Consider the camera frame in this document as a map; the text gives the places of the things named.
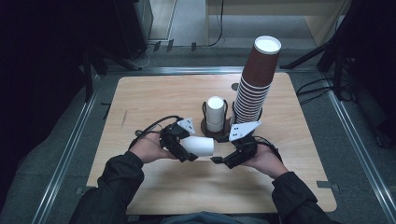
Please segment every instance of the round base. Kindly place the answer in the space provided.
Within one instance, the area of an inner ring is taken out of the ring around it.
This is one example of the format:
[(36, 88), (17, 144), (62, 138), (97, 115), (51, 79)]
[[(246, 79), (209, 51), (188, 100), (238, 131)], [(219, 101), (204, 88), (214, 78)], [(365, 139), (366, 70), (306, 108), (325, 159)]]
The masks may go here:
[(231, 118), (224, 120), (224, 122), (225, 122), (224, 130), (221, 130), (218, 133), (212, 133), (206, 128), (206, 120), (202, 119), (201, 131), (206, 137), (219, 138), (219, 137), (226, 136), (231, 130), (230, 121), (231, 121)]

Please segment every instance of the person's left hand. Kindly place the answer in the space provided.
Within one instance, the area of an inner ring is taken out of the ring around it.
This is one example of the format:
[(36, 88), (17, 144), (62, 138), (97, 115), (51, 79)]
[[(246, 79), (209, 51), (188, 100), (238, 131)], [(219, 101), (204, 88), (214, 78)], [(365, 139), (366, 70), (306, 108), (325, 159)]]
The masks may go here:
[(160, 147), (158, 133), (148, 133), (139, 139), (129, 151), (133, 152), (143, 163), (150, 163), (158, 159), (176, 159), (172, 153)]

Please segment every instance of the tabletop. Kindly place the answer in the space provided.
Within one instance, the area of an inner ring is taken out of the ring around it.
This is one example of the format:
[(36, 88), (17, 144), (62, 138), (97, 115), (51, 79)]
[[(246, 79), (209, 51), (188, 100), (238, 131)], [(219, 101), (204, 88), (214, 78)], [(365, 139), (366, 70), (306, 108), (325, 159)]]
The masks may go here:
[[(128, 149), (136, 130), (144, 130), (158, 119), (169, 115), (191, 118), (194, 135), (204, 136), (200, 128), (203, 102), (217, 95), (230, 106), (236, 99), (232, 85), (239, 83), (240, 77), (230, 74), (121, 78), (87, 186), (97, 186), (96, 180), (107, 160)], [(335, 210), (332, 190), (317, 185), (317, 181), (327, 181), (327, 176), (288, 74), (275, 74), (262, 108), (262, 125), (255, 135), (279, 148), (286, 167), (314, 192), (324, 211)], [(172, 122), (165, 121), (163, 127)], [(214, 156), (224, 157), (232, 152), (231, 143), (215, 143)], [(159, 160), (145, 164), (143, 171), (145, 180), (128, 206), (129, 215), (276, 212), (271, 198), (273, 180), (252, 168), (237, 166), (230, 170), (202, 157), (193, 162)]]

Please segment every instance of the person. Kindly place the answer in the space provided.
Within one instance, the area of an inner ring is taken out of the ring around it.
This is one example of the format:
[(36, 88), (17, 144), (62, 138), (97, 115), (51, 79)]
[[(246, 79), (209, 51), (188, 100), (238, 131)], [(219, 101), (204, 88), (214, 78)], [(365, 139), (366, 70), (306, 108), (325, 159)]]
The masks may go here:
[[(160, 159), (175, 157), (160, 147), (158, 133), (147, 134), (125, 154), (111, 158), (97, 180), (98, 188), (85, 192), (70, 223), (126, 223), (126, 208), (144, 180), (143, 165)], [(317, 205), (318, 200), (308, 186), (294, 172), (289, 171), (269, 147), (258, 145), (255, 157), (242, 165), (254, 168), (274, 179), (272, 197), (282, 223), (337, 223), (330, 220)], [(274, 221), (202, 212), (167, 217), (160, 220), (160, 223), (236, 224)]]

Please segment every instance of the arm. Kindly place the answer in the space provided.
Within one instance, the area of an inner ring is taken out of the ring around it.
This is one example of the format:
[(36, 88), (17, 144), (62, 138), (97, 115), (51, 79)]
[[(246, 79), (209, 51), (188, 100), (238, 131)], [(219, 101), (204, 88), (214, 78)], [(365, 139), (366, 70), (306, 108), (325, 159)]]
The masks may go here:
[(88, 190), (80, 199), (70, 223), (125, 223), (125, 211), (143, 182), (144, 163), (173, 155), (160, 148), (160, 135), (150, 133), (136, 142), (124, 155), (111, 158), (98, 188)]
[(274, 179), (273, 201), (283, 223), (333, 223), (317, 205), (318, 200), (308, 186), (267, 146), (258, 145), (256, 156), (244, 165)]

